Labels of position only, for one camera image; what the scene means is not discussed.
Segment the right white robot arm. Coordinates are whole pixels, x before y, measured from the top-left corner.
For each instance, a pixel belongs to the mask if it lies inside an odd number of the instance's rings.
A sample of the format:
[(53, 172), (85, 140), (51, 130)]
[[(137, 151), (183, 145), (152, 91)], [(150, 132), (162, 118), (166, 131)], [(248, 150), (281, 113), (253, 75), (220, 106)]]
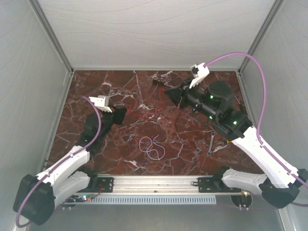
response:
[(284, 208), (294, 202), (307, 182), (306, 169), (288, 164), (262, 138), (248, 116), (232, 106), (234, 91), (224, 81), (217, 80), (201, 91), (188, 79), (180, 86), (165, 91), (180, 109), (190, 106), (213, 122), (214, 131), (243, 150), (263, 174), (252, 174), (222, 167), (210, 180), (200, 186), (217, 191), (241, 189), (258, 194), (275, 208)]

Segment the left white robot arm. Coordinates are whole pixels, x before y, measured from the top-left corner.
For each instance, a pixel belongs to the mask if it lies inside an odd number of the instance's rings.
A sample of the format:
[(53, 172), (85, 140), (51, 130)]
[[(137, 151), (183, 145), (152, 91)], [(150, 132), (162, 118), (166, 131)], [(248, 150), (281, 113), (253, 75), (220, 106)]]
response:
[(42, 172), (22, 178), (13, 204), (17, 227), (22, 227), (20, 216), (42, 225), (69, 196), (83, 189), (92, 192), (98, 188), (97, 175), (82, 165), (99, 152), (104, 137), (114, 124), (123, 123), (126, 112), (125, 107), (115, 106), (102, 114), (95, 110), (86, 117), (79, 140), (64, 157)]

